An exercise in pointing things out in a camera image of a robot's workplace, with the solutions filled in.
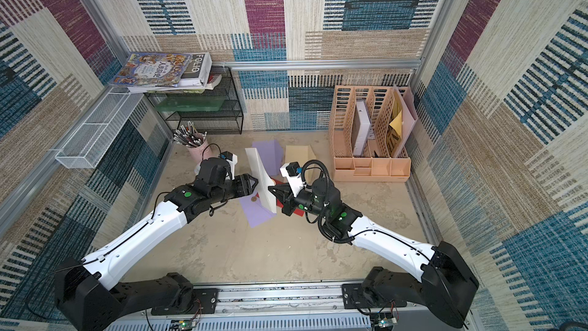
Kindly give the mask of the red envelope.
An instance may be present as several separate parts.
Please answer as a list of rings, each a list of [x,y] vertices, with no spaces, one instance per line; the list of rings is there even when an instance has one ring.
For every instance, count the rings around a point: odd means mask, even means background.
[[[257,182],[255,189],[261,198],[274,198],[282,204],[282,213],[291,216],[298,211],[302,215],[306,211],[305,205],[299,200],[300,193],[306,188],[306,184],[300,179],[294,179],[294,185],[289,183],[274,183],[273,180],[269,185],[263,182]]]

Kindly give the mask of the cream envelope with seal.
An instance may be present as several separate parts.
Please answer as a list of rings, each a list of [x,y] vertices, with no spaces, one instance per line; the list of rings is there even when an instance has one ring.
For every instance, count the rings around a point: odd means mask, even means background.
[[[298,162],[303,166],[307,161],[315,159],[316,155],[310,145],[288,145],[285,152],[285,164],[291,162]],[[306,170],[306,182],[312,184],[320,175],[320,170],[316,165],[309,167]]]

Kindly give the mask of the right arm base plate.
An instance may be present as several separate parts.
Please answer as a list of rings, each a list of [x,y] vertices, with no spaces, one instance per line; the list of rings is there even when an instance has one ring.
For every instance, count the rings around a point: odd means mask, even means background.
[[[362,283],[343,283],[341,285],[344,308],[357,310],[383,307],[392,303],[399,307],[407,306],[408,300],[401,287],[393,283],[379,283],[364,287]]]

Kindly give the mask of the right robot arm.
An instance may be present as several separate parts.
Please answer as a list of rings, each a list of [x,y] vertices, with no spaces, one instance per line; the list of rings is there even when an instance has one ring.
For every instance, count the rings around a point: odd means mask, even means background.
[[[283,205],[283,214],[299,209],[315,216],[320,234],[338,245],[371,251],[401,268],[375,267],[364,279],[364,297],[372,303],[406,301],[424,305],[446,325],[465,326],[479,281],[450,243],[422,243],[384,228],[341,200],[324,163],[291,162],[281,167],[286,182],[267,187]]]

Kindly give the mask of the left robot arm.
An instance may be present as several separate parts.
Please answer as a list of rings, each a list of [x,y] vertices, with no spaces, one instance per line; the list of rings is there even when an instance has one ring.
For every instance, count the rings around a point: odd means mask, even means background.
[[[128,314],[160,308],[196,310],[192,283],[178,273],[123,283],[126,273],[154,247],[203,213],[254,193],[258,173],[234,174],[234,162],[205,159],[194,181],[180,185],[140,222],[101,249],[65,260],[55,274],[55,304],[77,330],[104,330]]]

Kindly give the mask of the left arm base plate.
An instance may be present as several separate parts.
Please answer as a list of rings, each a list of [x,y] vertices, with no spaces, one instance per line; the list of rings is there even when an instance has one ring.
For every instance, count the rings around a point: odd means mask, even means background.
[[[169,306],[152,308],[153,316],[214,314],[217,305],[218,288],[192,288],[182,291],[178,300]]]

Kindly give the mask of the white envelope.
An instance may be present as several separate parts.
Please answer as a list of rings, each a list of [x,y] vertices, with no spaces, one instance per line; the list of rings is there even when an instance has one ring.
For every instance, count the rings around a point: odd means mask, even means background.
[[[251,176],[258,180],[257,184],[257,194],[260,198],[260,205],[262,205],[268,211],[272,213],[277,213],[277,199],[276,197],[268,190],[270,186],[274,186],[275,182],[271,179],[271,177],[266,172],[260,154],[256,148],[246,148],[245,149],[250,168],[251,168]]]

